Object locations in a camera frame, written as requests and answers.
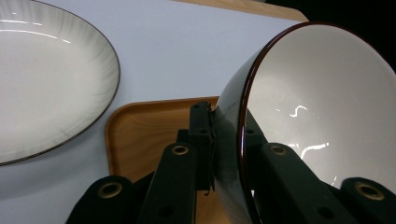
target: bowl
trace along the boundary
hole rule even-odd
[[[334,24],[275,36],[232,77],[215,113],[215,186],[233,223],[259,222],[248,180],[247,113],[323,182],[374,180],[396,192],[396,76],[369,44]]]

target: white table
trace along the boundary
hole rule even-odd
[[[85,190],[109,175],[104,129],[133,102],[217,96],[234,72],[298,21],[148,0],[45,0],[98,28],[120,59],[110,108],[85,133],[44,155],[0,167],[0,223],[65,223]]]

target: ceramic dish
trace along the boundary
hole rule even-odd
[[[269,142],[292,147],[329,185],[359,176],[396,192],[396,76],[349,31],[292,26],[253,55],[221,94],[215,186],[235,223],[260,222],[248,182],[248,110]]]
[[[109,41],[36,1],[0,1],[0,163],[53,149],[91,126],[119,85]]]

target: wooden tray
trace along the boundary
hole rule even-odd
[[[129,104],[115,111],[106,125],[106,148],[112,175],[133,182],[155,171],[163,149],[175,143],[177,130],[189,128],[191,105],[218,97]],[[197,192],[196,223],[230,223],[214,191]]]

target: white plate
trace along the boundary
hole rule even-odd
[[[0,0],[0,164],[84,132],[117,91],[108,40],[82,18],[36,1]]]

